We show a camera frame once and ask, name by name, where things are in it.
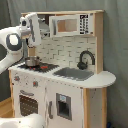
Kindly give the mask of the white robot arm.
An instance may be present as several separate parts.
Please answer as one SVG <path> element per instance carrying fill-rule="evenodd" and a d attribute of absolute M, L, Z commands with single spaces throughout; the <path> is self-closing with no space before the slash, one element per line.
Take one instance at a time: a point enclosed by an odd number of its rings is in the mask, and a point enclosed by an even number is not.
<path fill-rule="evenodd" d="M 23 39 L 28 39 L 28 46 L 41 44 L 41 34 L 36 13 L 20 18 L 20 24 L 0 30 L 0 44 L 7 50 L 7 55 L 0 60 L 0 74 L 20 61 L 23 57 Z"/>

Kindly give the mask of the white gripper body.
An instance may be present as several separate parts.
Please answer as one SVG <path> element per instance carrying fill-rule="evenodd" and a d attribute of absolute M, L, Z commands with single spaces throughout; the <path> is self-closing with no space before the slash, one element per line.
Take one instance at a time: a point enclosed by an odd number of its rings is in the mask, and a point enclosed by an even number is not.
<path fill-rule="evenodd" d="M 21 36 L 27 38 L 29 47 L 34 47 L 41 44 L 41 34 L 36 13 L 27 14 L 20 18 Z"/>

